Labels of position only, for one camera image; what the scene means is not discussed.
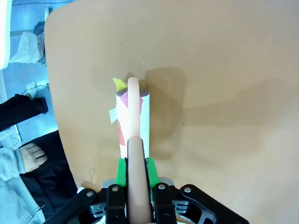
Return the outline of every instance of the white plastic bag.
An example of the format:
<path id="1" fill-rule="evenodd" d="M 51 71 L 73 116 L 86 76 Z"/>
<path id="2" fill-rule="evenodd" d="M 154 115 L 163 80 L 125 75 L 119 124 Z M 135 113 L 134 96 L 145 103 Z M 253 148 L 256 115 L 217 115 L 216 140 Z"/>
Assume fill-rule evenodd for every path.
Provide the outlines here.
<path id="1" fill-rule="evenodd" d="M 23 32 L 17 53 L 9 60 L 10 63 L 37 63 L 43 56 L 44 44 L 38 44 L 35 34 Z"/>

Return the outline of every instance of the screw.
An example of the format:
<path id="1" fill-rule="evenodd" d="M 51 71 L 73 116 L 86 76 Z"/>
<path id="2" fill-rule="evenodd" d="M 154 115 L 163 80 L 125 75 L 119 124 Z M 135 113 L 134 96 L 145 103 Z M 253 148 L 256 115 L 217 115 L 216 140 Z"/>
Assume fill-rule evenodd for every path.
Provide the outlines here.
<path id="1" fill-rule="evenodd" d="M 164 184 L 160 184 L 160 185 L 158 186 L 158 188 L 161 189 L 161 190 L 163 190 L 163 189 L 165 189 L 165 185 L 164 185 Z"/>
<path id="2" fill-rule="evenodd" d="M 118 187 L 113 187 L 112 191 L 118 191 Z"/>
<path id="3" fill-rule="evenodd" d="M 87 195 L 87 197 L 91 197 L 93 195 L 93 193 L 91 191 L 88 191 L 86 195 Z"/>
<path id="4" fill-rule="evenodd" d="M 190 193 L 190 192 L 191 192 L 191 188 L 185 188 L 184 191 L 185 191 L 186 193 Z"/>

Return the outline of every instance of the floor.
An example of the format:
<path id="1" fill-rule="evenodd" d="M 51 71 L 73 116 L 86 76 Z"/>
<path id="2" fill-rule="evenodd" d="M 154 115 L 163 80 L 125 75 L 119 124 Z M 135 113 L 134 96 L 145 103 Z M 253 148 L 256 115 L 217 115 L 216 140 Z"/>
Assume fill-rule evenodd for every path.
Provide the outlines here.
<path id="1" fill-rule="evenodd" d="M 57 8 L 68 4 L 66 2 L 72 1 L 65 0 L 65 3 L 60 3 L 62 0 L 48 0 L 47 2 L 44 2 L 44 4 L 38 2 L 43 1 L 13 1 L 11 12 L 11 31 L 33 30 L 34 26 L 39 21 L 44 21 L 46 8 L 51 7 L 53 10 L 56 10 Z M 11 37 L 10 57 L 17 52 L 19 41 L 20 36 Z M 18 141 L 17 145 L 15 145 L 18 146 L 58 129 L 53 111 L 50 90 L 47 88 L 47 83 L 49 82 L 47 67 L 39 63 L 11 63 L 3 70 L 3 78 L 7 98 L 11 98 L 15 94 L 22 94 L 26 89 L 29 89 L 35 84 L 39 86 L 37 88 L 38 95 L 46 98 L 49 111 L 45 115 L 40 114 L 17 124 L 20 136 L 17 136 L 17 133 L 11 134 L 10 141 L 1 140 L 1 145 L 5 147 L 12 147 L 16 144 L 16 141 Z M 29 90 L 27 92 L 34 95 L 36 90 Z"/>

